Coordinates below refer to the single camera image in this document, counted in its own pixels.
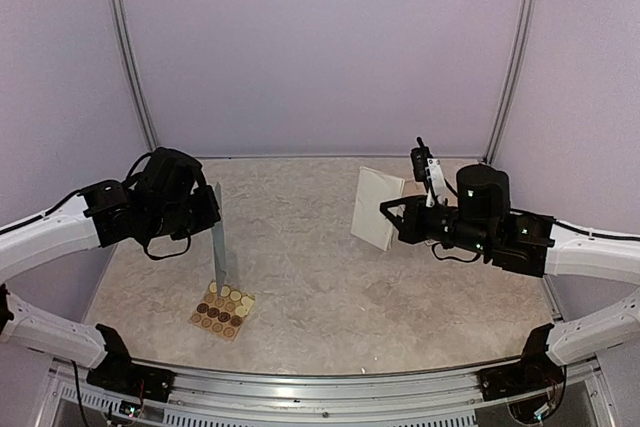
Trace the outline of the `teal blue envelope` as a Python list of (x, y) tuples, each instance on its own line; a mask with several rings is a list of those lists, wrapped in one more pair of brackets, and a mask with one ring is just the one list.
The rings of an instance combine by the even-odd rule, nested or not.
[(214, 255), (214, 272), (215, 272), (215, 285), (216, 294), (222, 296), (222, 288), (225, 284), (227, 276), (227, 257), (226, 257), (226, 245), (225, 245), (225, 232), (223, 217), (215, 223), (211, 229), (213, 255)]

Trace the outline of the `beige lined letter paper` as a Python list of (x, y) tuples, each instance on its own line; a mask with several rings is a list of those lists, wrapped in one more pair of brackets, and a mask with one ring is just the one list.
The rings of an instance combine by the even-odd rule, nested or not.
[(380, 211), (384, 202), (401, 197), (405, 180), (375, 169), (359, 169), (351, 234), (387, 251), (391, 245), (393, 226)]

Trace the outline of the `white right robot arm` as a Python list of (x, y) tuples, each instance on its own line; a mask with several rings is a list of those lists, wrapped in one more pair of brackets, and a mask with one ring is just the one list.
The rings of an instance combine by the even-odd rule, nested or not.
[[(598, 232), (546, 216), (512, 209), (509, 177), (484, 164), (456, 174), (457, 203), (440, 199), (428, 166), (414, 170), (427, 186), (424, 195), (381, 203), (380, 212), (398, 231), (400, 241), (432, 240), (458, 248), (508, 272), (542, 278), (581, 276), (639, 283), (639, 239), (635, 235)], [(524, 355), (511, 373), (523, 391), (535, 389), (558, 366), (582, 360), (639, 335), (639, 294), (584, 317), (532, 331)]]

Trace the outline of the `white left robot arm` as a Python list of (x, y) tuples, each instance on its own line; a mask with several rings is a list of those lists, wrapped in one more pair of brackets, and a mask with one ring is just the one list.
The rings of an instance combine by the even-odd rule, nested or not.
[(172, 148), (137, 159), (121, 180), (80, 187), (53, 206), (1, 229), (1, 341), (91, 370), (121, 392), (140, 381), (137, 365), (113, 328), (88, 325), (13, 291), (49, 266), (111, 250), (124, 241), (164, 261), (187, 253), (222, 221), (219, 188), (201, 161)]

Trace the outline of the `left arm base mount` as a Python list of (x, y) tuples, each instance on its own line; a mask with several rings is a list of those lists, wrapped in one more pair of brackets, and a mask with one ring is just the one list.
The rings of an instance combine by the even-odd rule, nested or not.
[(87, 383), (139, 400), (166, 403), (174, 384), (175, 373), (135, 363), (114, 328), (97, 324), (96, 329), (103, 337), (106, 356), (96, 367), (88, 370)]

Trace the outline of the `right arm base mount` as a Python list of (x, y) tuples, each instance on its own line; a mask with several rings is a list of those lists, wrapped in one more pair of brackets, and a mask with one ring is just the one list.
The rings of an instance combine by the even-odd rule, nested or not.
[(565, 369), (548, 355), (549, 333), (553, 327), (548, 323), (533, 329), (517, 361), (477, 373), (484, 401), (514, 397), (565, 382)]

